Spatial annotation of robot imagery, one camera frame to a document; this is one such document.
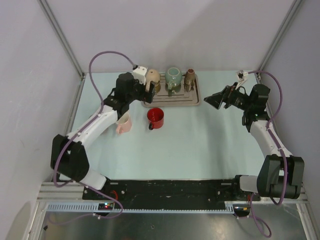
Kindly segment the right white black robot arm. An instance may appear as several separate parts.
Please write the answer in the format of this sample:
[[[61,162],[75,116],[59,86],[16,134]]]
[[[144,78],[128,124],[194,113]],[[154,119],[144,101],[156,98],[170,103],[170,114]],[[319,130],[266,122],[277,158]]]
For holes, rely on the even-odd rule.
[[[257,176],[237,175],[239,183],[231,187],[231,194],[238,201],[249,192],[280,200],[297,199],[301,193],[305,163],[301,157],[293,156],[275,133],[266,112],[269,93],[270,89],[263,84],[254,85],[250,94],[240,92],[233,84],[204,98],[215,109],[234,106],[242,110],[242,125],[254,137],[264,156]]]

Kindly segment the beige ceramic mug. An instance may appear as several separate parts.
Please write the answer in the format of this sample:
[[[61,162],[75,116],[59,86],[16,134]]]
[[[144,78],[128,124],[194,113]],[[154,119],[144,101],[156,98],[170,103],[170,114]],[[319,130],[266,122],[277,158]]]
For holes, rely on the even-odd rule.
[[[150,91],[151,82],[154,83],[155,87],[160,84],[161,75],[156,69],[149,69],[146,74],[146,86],[145,91]]]

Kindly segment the red ceramic mug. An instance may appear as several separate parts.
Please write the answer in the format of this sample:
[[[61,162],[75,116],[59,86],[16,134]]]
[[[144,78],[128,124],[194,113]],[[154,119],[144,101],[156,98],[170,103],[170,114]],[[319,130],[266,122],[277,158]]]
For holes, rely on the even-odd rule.
[[[161,108],[154,107],[147,112],[148,129],[160,129],[164,124],[164,111]]]

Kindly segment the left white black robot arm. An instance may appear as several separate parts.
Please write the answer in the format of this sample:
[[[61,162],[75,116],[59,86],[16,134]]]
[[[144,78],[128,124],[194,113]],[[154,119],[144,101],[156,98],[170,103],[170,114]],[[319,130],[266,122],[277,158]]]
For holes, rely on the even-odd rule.
[[[110,196],[107,178],[90,167],[86,149],[129,111],[133,101],[153,101],[155,84],[147,85],[147,72],[142,66],[120,74],[111,93],[82,126],[66,136],[58,134],[53,138],[50,166],[55,173],[92,187],[94,195],[101,200]]]

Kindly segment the pink ceramic mug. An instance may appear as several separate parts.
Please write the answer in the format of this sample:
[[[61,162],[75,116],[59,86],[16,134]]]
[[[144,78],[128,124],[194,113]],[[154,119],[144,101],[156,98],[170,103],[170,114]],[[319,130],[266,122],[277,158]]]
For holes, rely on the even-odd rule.
[[[127,133],[132,128],[132,120],[129,111],[127,111],[117,122],[116,122],[116,133],[121,135]]]

